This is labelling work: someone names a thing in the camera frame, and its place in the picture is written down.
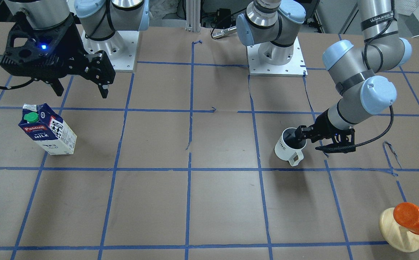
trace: white mug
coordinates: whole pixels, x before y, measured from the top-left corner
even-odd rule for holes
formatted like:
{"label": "white mug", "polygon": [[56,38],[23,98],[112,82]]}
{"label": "white mug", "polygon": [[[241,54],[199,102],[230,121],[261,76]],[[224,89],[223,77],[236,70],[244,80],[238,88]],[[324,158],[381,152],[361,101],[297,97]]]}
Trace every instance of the white mug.
{"label": "white mug", "polygon": [[306,147],[307,140],[302,140],[299,143],[299,147],[292,148],[285,143],[285,138],[289,135],[295,136],[296,128],[290,127],[282,132],[277,144],[275,145],[274,151],[278,158],[284,161],[288,161],[291,166],[297,166],[299,162],[304,158],[302,150]]}

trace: light blue joint cover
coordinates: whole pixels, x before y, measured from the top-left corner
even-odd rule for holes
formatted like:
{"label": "light blue joint cover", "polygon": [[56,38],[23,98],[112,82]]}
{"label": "light blue joint cover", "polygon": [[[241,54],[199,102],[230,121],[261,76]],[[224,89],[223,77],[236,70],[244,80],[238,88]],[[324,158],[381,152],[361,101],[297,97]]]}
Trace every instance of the light blue joint cover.
{"label": "light blue joint cover", "polygon": [[405,50],[404,50],[404,56],[402,57],[401,62],[399,62],[397,66],[401,66],[402,64],[406,63],[411,57],[411,45],[409,41],[404,38],[399,38],[399,39],[401,39],[401,41],[404,43]]}
{"label": "light blue joint cover", "polygon": [[293,0],[282,0],[278,11],[286,19],[299,25],[302,25],[302,23],[304,23],[304,19],[306,18],[306,10],[304,7]]}
{"label": "light blue joint cover", "polygon": [[237,16],[237,34],[239,36],[241,44],[244,46],[254,45],[253,34],[251,33],[250,25],[245,18],[244,14],[239,14]]}
{"label": "light blue joint cover", "polygon": [[78,18],[86,18],[96,13],[105,4],[105,0],[75,0],[74,9]]}
{"label": "light blue joint cover", "polygon": [[330,70],[352,48],[353,44],[348,40],[342,40],[332,44],[322,55],[325,68]]}
{"label": "light blue joint cover", "polygon": [[142,13],[141,24],[139,25],[139,29],[137,31],[145,31],[148,29],[148,24],[150,22],[149,13],[148,0],[144,0],[144,12]]}
{"label": "light blue joint cover", "polygon": [[370,77],[360,89],[362,106],[371,115],[377,115],[394,104],[396,97],[396,87],[383,76]]}

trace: mug handle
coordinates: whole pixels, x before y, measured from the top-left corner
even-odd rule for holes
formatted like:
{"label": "mug handle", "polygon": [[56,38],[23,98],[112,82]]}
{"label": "mug handle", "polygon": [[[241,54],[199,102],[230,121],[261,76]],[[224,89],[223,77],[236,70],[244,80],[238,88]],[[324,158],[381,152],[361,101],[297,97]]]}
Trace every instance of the mug handle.
{"label": "mug handle", "polygon": [[288,160],[291,166],[297,166],[299,162],[304,159],[304,155],[302,154],[301,150],[295,151],[295,153],[292,155],[292,157]]}

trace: milk carton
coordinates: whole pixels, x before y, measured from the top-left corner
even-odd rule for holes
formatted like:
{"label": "milk carton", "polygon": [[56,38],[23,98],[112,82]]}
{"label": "milk carton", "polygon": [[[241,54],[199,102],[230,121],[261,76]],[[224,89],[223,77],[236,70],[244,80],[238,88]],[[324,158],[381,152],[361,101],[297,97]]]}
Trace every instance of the milk carton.
{"label": "milk carton", "polygon": [[18,126],[50,155],[72,155],[76,135],[46,103],[23,106]]}

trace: green bottle cap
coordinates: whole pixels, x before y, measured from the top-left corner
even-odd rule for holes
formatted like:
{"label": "green bottle cap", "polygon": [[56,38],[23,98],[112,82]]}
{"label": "green bottle cap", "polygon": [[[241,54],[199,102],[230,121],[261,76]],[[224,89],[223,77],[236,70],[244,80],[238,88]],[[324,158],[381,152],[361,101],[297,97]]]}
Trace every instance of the green bottle cap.
{"label": "green bottle cap", "polygon": [[38,122],[39,116],[36,112],[30,112],[23,116],[23,119],[26,120],[28,123],[35,123]]}

